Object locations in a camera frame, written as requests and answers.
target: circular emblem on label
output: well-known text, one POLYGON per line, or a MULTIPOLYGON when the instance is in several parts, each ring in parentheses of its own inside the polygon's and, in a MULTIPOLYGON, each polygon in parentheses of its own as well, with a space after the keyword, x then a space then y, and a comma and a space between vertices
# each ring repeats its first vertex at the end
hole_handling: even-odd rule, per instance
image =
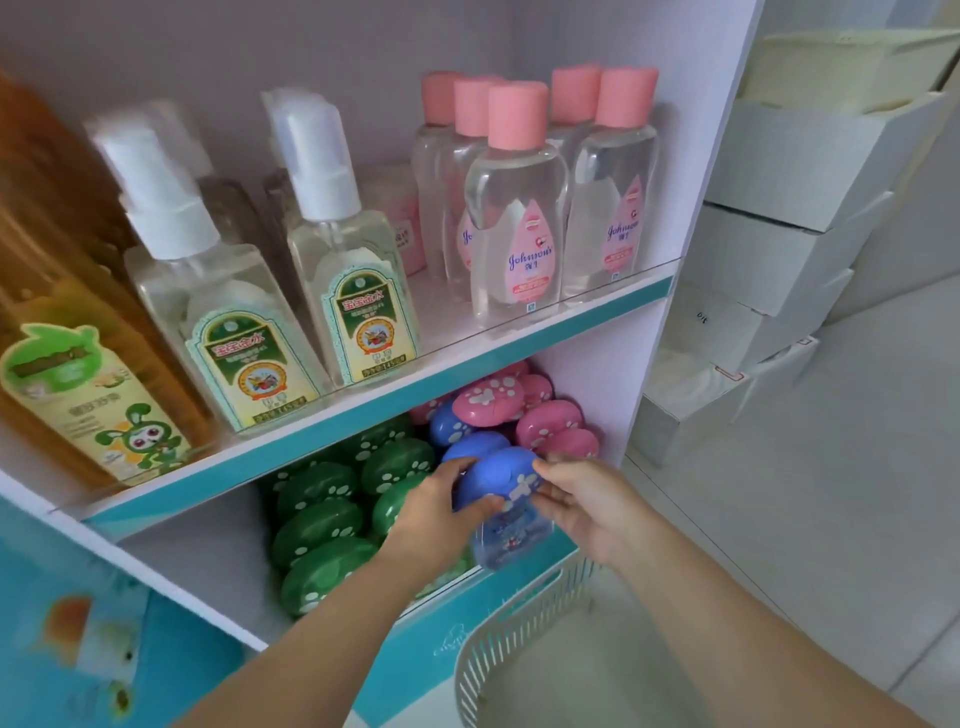
POLYGON ((287 373, 277 364, 258 361, 240 373, 237 386, 251 399, 262 400, 287 388, 287 373))
POLYGON ((370 319, 357 329, 357 346, 364 353, 389 349, 394 343, 394 325, 387 319, 370 319))

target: tile grout line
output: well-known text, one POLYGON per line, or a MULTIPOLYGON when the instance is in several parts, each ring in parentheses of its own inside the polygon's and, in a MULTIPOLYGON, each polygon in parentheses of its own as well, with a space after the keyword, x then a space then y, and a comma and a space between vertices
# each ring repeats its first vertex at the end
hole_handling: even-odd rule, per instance
POLYGON ((710 535, 709 535, 703 528, 700 527, 700 524, 699 524, 699 523, 697 523, 697 522, 694 521, 692 518, 690 518, 690 516, 686 513, 686 511, 680 506, 680 504, 679 504, 676 500, 674 500, 672 497, 670 497, 670 496, 666 493, 666 491, 664 491, 664 490, 660 487, 659 483, 658 483, 656 480, 654 480, 653 476, 650 475, 649 473, 647 473, 645 470, 643 470, 643 468, 640 466, 640 464, 637 463, 637 462, 630 456, 630 453, 629 453, 629 452, 625 455, 625 457, 626 457, 628 460, 630 460, 630 462, 632 462, 632 463, 637 467, 637 469, 640 470, 641 473, 643 473, 644 475, 646 475, 646 476, 650 479, 650 482, 654 484, 654 487, 656 487, 657 490, 659 490, 661 493, 663 493, 663 497, 665 497, 667 500, 669 500, 671 503, 673 503, 673 504, 677 507, 677 510, 679 510, 681 513, 683 513, 684 516, 686 517, 686 519, 687 519, 688 521, 690 521, 691 523, 693 523, 694 528, 696 528, 698 531, 700 531, 702 534, 704 534, 704 536, 707 537, 707 540, 710 541, 714 546, 716 546, 717 550, 720 551, 720 553, 722 553, 725 557, 727 557, 727 559, 730 561, 731 564, 733 564, 733 566, 736 568, 736 570, 739 571, 740 573, 742 573, 742 574, 744 575, 744 577, 747 579, 747 581, 749 581, 751 584, 753 584, 753 585, 756 587, 756 590, 757 590, 758 592, 760 592, 762 595, 764 595, 764 596, 766 596, 768 599, 770 599, 770 603, 773 604, 775 607, 777 607, 777 609, 780 610, 780 613, 786 618, 786 620, 787 620, 788 622, 790 622, 793 626, 795 626, 795 627, 796 627, 797 629, 799 629, 801 632, 804 632, 804 630, 802 629, 802 627, 801 627, 799 624, 797 624, 797 622, 795 622, 795 621, 793 620, 793 618, 790 617, 790 615, 788 615, 788 614, 786 613, 786 610, 784 610, 770 595, 768 595, 766 592, 764 592, 764 591, 763 591, 763 588, 760 587, 760 585, 757 584, 757 583, 753 580, 753 578, 751 578, 750 574, 747 573, 746 571, 744 571, 743 569, 741 569, 741 568, 740 568, 740 565, 737 564, 737 563, 731 558, 730 554, 728 554, 722 547, 720 547, 720 545, 717 544, 717 543, 710 537, 710 535))
POLYGON ((926 657, 933 650, 933 648, 937 646, 937 644, 947 635, 947 632, 949 632, 950 629, 957 623, 960 623, 960 612, 954 615, 953 618, 947 622, 947 626, 940 630, 936 637, 930 640, 930 644, 924 647, 924 649, 920 651, 920 654, 917 655, 917 659, 911 662, 900 674, 900 677, 894 680, 894 684, 887 689, 887 692, 893 694, 893 691, 899 688, 903 681, 906 680, 907 675, 913 672, 916 666, 924 660, 924 657, 926 657))

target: person's left arm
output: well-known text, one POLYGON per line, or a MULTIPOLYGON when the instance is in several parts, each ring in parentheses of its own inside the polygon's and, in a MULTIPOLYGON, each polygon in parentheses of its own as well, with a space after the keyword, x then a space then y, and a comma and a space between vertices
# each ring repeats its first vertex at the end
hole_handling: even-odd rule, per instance
POLYGON ((180 728, 341 728, 400 613, 503 504, 487 496, 452 512, 453 482, 470 462, 443 463, 412 490, 376 555, 201 700, 180 728))

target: stack of boxes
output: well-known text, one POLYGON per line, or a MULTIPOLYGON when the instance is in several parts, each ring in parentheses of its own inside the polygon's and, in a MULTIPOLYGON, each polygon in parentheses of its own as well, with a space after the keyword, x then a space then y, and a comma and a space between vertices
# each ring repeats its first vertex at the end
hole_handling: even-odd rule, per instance
POLYGON ((632 444, 653 463, 800 375, 945 102, 958 48, 960 34, 942 31, 755 47, 637 413, 632 444), (843 92, 838 79, 856 86, 843 92))

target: person's right arm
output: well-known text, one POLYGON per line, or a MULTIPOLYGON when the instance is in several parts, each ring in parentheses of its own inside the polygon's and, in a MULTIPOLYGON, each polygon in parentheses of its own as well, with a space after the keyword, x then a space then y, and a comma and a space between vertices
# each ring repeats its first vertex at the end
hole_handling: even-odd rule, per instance
POLYGON ((534 504, 636 593, 728 726, 926 725, 744 591, 597 461, 535 464, 534 504))

